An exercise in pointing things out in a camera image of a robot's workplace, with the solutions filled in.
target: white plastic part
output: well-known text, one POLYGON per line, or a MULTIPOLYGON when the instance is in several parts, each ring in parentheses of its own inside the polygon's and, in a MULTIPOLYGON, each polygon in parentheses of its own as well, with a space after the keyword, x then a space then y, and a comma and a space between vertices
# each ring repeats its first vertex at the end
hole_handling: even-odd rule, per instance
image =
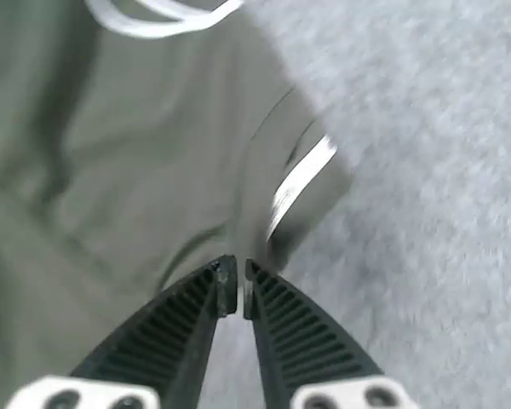
POLYGON ((19 389, 6 405, 6 409, 44 409, 54 396, 65 391, 73 391, 79 395, 76 409, 109 409, 121 399, 130 397, 139 400, 144 409, 160 407, 157 394, 143 386, 47 376, 19 389))
POLYGON ((387 377, 316 383, 300 387, 291 409, 419 409, 403 386, 387 377))
POLYGON ((139 0, 138 3, 175 22, 139 20, 123 14, 112 0, 85 0, 95 19, 111 32, 129 37, 157 39, 172 37, 184 32, 206 30, 225 19, 243 5, 243 0, 227 0, 214 11, 204 11, 177 3, 173 0, 139 0))

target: gray carpet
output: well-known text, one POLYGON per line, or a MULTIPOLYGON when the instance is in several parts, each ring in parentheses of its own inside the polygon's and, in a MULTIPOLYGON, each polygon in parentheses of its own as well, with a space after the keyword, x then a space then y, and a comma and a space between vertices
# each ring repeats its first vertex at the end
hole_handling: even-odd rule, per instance
MULTIPOLYGON (((421 407, 511 407, 511 1, 249 10, 356 177, 285 275, 421 407)), ((220 325, 200 407, 263 408, 251 338, 220 325)))

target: olive green cloth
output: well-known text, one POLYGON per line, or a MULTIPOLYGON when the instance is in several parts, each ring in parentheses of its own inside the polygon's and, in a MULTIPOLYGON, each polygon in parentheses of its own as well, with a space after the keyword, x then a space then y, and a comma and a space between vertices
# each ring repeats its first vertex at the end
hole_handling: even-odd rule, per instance
POLYGON ((323 136, 242 11, 140 40, 78 0, 0 1, 0 407, 196 267, 284 265, 347 188, 332 159, 267 241, 323 136))

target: screw hole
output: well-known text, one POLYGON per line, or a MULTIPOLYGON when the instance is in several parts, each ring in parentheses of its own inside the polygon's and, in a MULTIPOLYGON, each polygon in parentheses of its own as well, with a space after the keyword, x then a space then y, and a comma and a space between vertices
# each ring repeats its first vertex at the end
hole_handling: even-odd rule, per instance
POLYGON ((372 407, 396 407, 398 399, 389 389, 376 386, 365 392, 365 400, 372 407))
POLYGON ((135 396, 126 396, 119 400, 112 409, 143 409, 144 404, 135 396))
POLYGON ((337 409, 337 406, 325 395, 314 395, 305 400, 303 409, 337 409))
POLYGON ((78 402, 79 393, 76 390, 63 390, 49 398, 45 404, 45 409, 74 409, 78 402))

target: ribbed grip texture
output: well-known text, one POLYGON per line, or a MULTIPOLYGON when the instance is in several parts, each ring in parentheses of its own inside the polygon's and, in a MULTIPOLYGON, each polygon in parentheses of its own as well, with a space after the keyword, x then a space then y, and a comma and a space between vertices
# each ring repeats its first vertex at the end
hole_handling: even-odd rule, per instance
POLYGON ((212 262, 131 316, 71 376, 149 386, 162 408, 196 407, 218 308, 234 312, 236 287, 234 258, 212 262))
POLYGON ((290 407, 302 385, 382 371, 322 308, 277 275, 248 262, 251 319, 268 409, 290 407))

